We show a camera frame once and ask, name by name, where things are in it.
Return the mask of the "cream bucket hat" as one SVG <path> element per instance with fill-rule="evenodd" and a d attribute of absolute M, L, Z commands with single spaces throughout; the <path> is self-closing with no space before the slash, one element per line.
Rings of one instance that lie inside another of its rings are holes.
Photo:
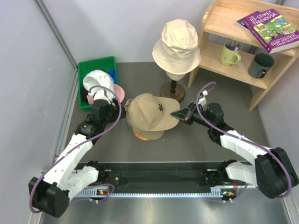
<path fill-rule="evenodd" d="M 197 68 L 201 55 L 195 27 L 183 19 L 165 23 L 152 56 L 160 68 L 175 75 L 183 75 Z"/>

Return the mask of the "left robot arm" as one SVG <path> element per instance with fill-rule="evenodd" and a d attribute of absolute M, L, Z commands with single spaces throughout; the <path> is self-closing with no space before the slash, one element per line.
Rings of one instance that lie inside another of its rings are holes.
<path fill-rule="evenodd" d="M 84 166 L 76 174 L 73 171 L 97 140 L 110 131 L 106 126 L 115 127 L 123 116 L 118 98 L 111 102 L 102 99 L 94 101 L 86 120 L 77 126 L 58 159 L 41 177 L 30 180 L 29 208 L 33 213 L 45 212 L 61 217 L 78 193 L 92 183 L 101 185 L 105 182 L 106 174 L 95 162 Z"/>

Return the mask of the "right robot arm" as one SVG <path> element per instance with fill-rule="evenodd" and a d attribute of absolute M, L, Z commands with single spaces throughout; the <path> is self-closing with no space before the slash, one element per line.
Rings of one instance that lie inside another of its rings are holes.
<path fill-rule="evenodd" d="M 250 141 L 224 121 L 224 112 L 218 103 L 209 103 L 206 109 L 191 102 L 187 107 L 171 115 L 191 125 L 198 123 L 208 127 L 210 140 L 244 158 L 244 164 L 235 160 L 221 163 L 218 179 L 228 185 L 238 180 L 256 186 L 266 197 L 273 199 L 287 196 L 298 185 L 299 178 L 286 151 L 280 147 L 271 149 Z"/>

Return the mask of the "pink white baseball cap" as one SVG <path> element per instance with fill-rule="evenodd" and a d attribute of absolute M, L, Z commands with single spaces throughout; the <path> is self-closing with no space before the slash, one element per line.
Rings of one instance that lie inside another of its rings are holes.
<path fill-rule="evenodd" d="M 115 90 L 116 96 L 118 97 L 120 102 L 122 102 L 125 98 L 125 91 L 117 84 L 114 84 L 114 90 Z M 94 102 L 93 97 L 91 95 L 87 94 L 86 98 L 87 98 L 88 104 L 92 105 Z"/>

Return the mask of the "cream mannequin head stand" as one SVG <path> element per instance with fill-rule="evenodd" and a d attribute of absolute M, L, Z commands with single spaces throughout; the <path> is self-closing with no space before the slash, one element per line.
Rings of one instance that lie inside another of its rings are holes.
<path fill-rule="evenodd" d="M 181 84 L 178 84 L 177 81 L 181 80 L 186 73 L 177 75 L 166 72 L 166 75 L 171 79 L 171 82 L 166 83 L 161 87 L 160 96 L 175 99 L 179 103 L 182 102 L 185 98 L 185 89 Z"/>

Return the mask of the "wooden mushroom hat stand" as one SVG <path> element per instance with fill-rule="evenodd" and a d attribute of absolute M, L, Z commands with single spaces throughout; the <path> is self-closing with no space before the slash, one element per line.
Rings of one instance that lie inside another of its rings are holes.
<path fill-rule="evenodd" d="M 138 131 L 136 131 L 134 129 L 133 129 L 133 134 L 135 135 L 135 137 L 137 137 L 140 140 L 150 141 L 150 139 L 146 138 L 141 132 L 138 132 Z"/>

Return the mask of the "blue item in bin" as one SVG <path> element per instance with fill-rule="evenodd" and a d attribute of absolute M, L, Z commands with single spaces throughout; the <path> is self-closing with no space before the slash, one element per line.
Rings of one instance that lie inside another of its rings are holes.
<path fill-rule="evenodd" d="M 110 77 L 113 79 L 114 83 L 115 84 L 118 84 L 119 81 L 118 81 L 118 75 L 117 75 L 117 70 L 115 68 L 113 69 L 110 69 L 108 71 L 108 74 L 110 75 Z"/>

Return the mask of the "green plastic bin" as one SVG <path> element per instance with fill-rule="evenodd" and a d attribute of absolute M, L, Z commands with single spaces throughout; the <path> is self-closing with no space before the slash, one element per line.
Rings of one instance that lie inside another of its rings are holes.
<path fill-rule="evenodd" d="M 114 56 L 108 56 L 78 63 L 78 106 L 81 110 L 89 111 L 91 108 L 88 103 L 82 102 L 80 96 L 80 88 L 83 86 L 84 77 L 93 70 L 102 70 L 108 73 L 108 71 L 113 68 L 117 70 L 116 59 Z"/>

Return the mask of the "light green mug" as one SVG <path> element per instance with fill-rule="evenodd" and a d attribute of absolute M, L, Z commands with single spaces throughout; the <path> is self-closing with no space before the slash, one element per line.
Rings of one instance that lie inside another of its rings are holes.
<path fill-rule="evenodd" d="M 227 40 L 224 43 L 222 53 L 221 53 L 221 56 L 220 56 L 220 62 L 224 66 L 230 66 L 232 64 L 238 64 L 241 60 L 241 55 L 239 54 L 239 52 L 241 51 L 242 45 L 239 43 L 240 49 L 238 51 L 231 51 L 227 48 L 227 45 L 230 43 L 230 41 L 231 41 L 231 39 Z"/>

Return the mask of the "pens in mug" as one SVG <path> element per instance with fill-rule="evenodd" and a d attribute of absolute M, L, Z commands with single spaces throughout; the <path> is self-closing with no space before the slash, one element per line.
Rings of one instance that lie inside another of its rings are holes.
<path fill-rule="evenodd" d="M 240 49 L 239 42 L 231 40 L 230 43 L 227 45 L 227 48 L 231 51 L 238 51 Z"/>

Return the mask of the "dark grey mug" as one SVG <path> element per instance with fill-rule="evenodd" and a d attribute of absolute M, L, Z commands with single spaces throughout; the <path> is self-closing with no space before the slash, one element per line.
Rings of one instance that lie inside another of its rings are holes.
<path fill-rule="evenodd" d="M 253 78 L 264 78 L 274 63 L 275 61 L 270 55 L 265 53 L 256 54 L 248 68 L 248 74 Z"/>

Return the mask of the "purple treehouse book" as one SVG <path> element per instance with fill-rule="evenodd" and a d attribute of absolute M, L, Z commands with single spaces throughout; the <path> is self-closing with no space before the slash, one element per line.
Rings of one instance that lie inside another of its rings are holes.
<path fill-rule="evenodd" d="M 299 31 L 273 8 L 248 15 L 243 21 L 270 54 L 299 46 Z"/>

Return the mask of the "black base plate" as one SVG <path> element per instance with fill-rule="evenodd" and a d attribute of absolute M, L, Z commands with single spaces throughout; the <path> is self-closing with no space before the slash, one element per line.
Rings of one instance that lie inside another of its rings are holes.
<path fill-rule="evenodd" d="M 97 184 L 110 183 L 115 193 L 210 193 L 212 187 L 229 189 L 243 186 L 241 181 L 225 181 L 217 168 L 220 162 L 98 162 Z"/>

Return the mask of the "aluminium rail frame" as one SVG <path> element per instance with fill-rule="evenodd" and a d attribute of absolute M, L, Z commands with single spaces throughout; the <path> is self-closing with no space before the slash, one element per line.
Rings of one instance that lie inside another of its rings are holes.
<path fill-rule="evenodd" d="M 296 224 L 299 204 L 294 194 L 269 199 L 245 184 L 210 193 L 113 193 L 90 190 L 74 198 L 55 218 L 42 214 L 40 224 Z"/>

